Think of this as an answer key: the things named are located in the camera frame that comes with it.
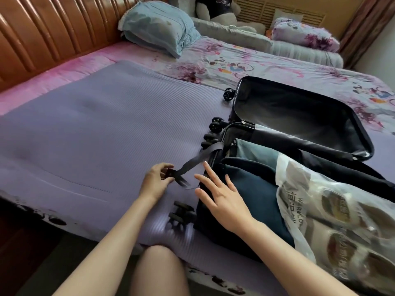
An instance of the finger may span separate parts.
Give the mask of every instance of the finger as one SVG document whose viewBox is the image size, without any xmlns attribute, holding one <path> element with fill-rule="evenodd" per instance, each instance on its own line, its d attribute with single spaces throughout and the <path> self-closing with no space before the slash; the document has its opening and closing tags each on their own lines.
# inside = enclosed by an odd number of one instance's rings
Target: finger
<svg viewBox="0 0 395 296">
<path fill-rule="evenodd" d="M 207 208 L 209 208 L 210 211 L 217 208 L 217 204 L 202 189 L 200 188 L 195 189 L 195 194 L 201 200 L 201 202 L 204 203 Z"/>
<path fill-rule="evenodd" d="M 202 174 L 195 174 L 195 179 L 198 179 L 200 182 L 202 182 L 211 191 L 211 193 L 215 195 L 218 187 L 212 182 L 211 179 Z"/>
<path fill-rule="evenodd" d="M 171 182 L 173 182 L 173 181 L 174 181 L 174 178 L 172 178 L 172 177 L 163 179 L 163 182 L 166 184 L 166 186 L 167 186 L 168 184 L 170 184 Z"/>
<path fill-rule="evenodd" d="M 235 185 L 232 183 L 229 175 L 227 175 L 227 174 L 225 175 L 225 181 L 228 184 L 229 189 L 231 189 L 233 192 L 237 192 Z"/>
<path fill-rule="evenodd" d="M 155 170 L 162 170 L 163 168 L 173 168 L 174 165 L 170 163 L 159 163 L 153 166 Z"/>
<path fill-rule="evenodd" d="M 211 169 L 210 165 L 205 161 L 203 163 L 204 169 L 207 171 L 207 174 L 209 175 L 210 179 L 214 182 L 217 187 L 221 187 L 224 183 L 220 180 L 218 175 L 214 172 L 214 170 Z"/>
</svg>

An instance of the suitcase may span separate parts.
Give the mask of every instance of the suitcase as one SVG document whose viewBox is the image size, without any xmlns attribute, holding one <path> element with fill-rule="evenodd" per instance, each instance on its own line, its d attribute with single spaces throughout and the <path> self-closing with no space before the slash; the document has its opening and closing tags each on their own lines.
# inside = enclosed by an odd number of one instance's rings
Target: suitcase
<svg viewBox="0 0 395 296">
<path fill-rule="evenodd" d="M 275 149 L 335 181 L 357 187 L 365 184 L 363 190 L 380 190 L 374 194 L 395 202 L 395 185 L 363 164 L 373 156 L 374 147 L 357 115 L 346 104 L 251 76 L 242 78 L 235 90 L 226 89 L 224 100 L 233 100 L 228 122 L 214 117 L 210 124 L 212 133 L 206 134 L 201 144 L 205 151 L 187 162 L 180 172 L 169 171 L 167 176 L 174 176 L 179 184 L 185 185 L 181 175 L 207 154 L 211 154 L 208 162 L 213 168 L 230 152 L 235 139 L 242 139 Z M 202 184 L 200 188 L 209 192 Z M 192 222 L 212 242 L 260 261 L 244 241 L 216 221 L 201 201 L 196 214 L 185 204 L 177 202 L 175 206 L 178 209 L 169 214 L 170 221 Z"/>
</svg>

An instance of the brown curtain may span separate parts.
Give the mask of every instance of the brown curtain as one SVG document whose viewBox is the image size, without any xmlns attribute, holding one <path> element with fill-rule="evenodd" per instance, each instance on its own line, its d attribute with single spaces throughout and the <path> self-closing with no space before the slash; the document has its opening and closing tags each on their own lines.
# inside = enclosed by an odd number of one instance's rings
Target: brown curtain
<svg viewBox="0 0 395 296">
<path fill-rule="evenodd" d="M 395 14 L 395 0 L 364 0 L 340 42 L 344 68 L 352 69 Z"/>
</svg>

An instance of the person's right hand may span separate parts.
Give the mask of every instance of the person's right hand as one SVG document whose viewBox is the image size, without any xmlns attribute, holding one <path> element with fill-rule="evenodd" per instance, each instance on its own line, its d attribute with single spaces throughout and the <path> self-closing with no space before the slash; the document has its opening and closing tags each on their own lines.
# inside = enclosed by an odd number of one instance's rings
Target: person's right hand
<svg viewBox="0 0 395 296">
<path fill-rule="evenodd" d="M 214 200 L 200 188 L 195 190 L 195 194 L 225 229 L 240 235 L 245 227 L 254 223 L 255 219 L 229 176 L 225 176 L 228 184 L 225 185 L 207 162 L 203 165 L 210 179 L 201 174 L 195 174 L 195 178 L 211 191 Z"/>
</svg>

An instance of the person's left hand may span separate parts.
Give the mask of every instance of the person's left hand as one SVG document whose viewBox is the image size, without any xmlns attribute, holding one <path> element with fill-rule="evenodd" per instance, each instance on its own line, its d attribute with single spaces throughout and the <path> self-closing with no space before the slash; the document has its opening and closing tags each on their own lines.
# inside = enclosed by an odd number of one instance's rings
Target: person's left hand
<svg viewBox="0 0 395 296">
<path fill-rule="evenodd" d="M 174 178 L 164 178 L 167 169 L 173 167 L 174 165 L 169 163 L 154 165 L 144 177 L 139 197 L 152 197 L 157 202 L 165 192 L 167 185 L 174 181 Z"/>
</svg>

